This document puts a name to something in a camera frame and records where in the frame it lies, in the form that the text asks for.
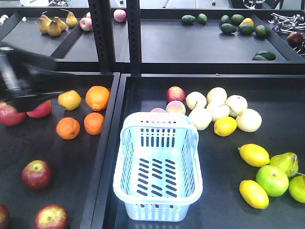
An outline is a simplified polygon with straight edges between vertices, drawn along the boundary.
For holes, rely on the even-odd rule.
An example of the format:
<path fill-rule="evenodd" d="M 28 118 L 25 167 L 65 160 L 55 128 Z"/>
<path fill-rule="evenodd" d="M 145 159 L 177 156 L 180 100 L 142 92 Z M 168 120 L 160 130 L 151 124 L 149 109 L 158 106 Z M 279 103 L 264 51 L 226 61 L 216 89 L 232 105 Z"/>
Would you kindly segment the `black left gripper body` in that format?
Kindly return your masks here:
<path fill-rule="evenodd" d="M 79 77 L 55 71 L 55 59 L 0 43 L 0 99 L 18 112 L 79 87 Z"/>

